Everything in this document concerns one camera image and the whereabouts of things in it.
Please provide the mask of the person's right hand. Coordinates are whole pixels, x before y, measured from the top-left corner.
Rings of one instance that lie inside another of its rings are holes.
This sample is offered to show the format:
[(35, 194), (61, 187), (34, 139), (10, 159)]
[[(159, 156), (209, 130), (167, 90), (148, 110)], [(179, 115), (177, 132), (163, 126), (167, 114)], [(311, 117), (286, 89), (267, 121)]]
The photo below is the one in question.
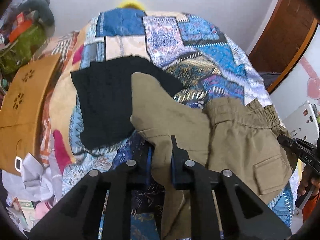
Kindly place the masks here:
[(313, 169), (310, 166), (305, 166), (302, 172), (302, 178), (297, 191), (299, 197), (306, 194), (306, 188), (310, 184), (312, 184), (315, 187), (311, 195), (312, 197), (314, 197), (319, 193), (319, 175), (313, 176)]

